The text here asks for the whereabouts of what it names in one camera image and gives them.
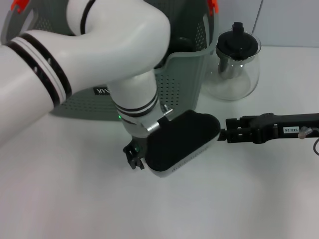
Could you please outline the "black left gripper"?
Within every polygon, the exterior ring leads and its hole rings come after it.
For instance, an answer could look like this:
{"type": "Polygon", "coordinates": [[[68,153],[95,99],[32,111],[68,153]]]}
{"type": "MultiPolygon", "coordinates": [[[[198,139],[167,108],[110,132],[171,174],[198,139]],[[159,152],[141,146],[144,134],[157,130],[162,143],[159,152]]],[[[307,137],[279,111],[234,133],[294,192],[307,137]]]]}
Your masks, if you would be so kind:
{"type": "Polygon", "coordinates": [[[142,158],[147,152],[147,138],[132,137],[132,141],[123,149],[127,162],[133,170],[137,167],[143,170],[145,167],[142,158]]]}

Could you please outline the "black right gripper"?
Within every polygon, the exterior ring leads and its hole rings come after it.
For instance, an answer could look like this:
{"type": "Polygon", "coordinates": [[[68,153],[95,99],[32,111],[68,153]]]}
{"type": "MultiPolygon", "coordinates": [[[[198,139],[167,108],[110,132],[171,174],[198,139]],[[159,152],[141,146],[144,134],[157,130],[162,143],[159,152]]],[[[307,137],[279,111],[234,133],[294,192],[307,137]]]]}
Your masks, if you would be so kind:
{"type": "Polygon", "coordinates": [[[226,119],[227,129],[222,129],[218,141],[227,143],[253,142],[263,144],[273,139],[318,136],[319,115],[284,115],[262,114],[252,120],[252,116],[239,119],[226,119]]]}

